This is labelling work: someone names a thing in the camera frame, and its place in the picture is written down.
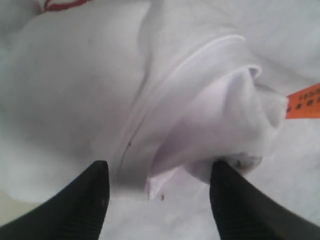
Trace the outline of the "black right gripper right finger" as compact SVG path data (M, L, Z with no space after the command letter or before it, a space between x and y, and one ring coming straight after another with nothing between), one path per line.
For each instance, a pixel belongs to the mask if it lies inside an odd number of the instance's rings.
M222 240L318 240L319 226L263 194L224 161L212 165L209 199Z

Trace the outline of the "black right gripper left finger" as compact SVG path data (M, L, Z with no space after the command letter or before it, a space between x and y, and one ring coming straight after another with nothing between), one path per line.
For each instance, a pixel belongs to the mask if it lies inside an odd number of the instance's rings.
M92 163L54 197L1 226L2 240L97 240L110 200L106 161Z

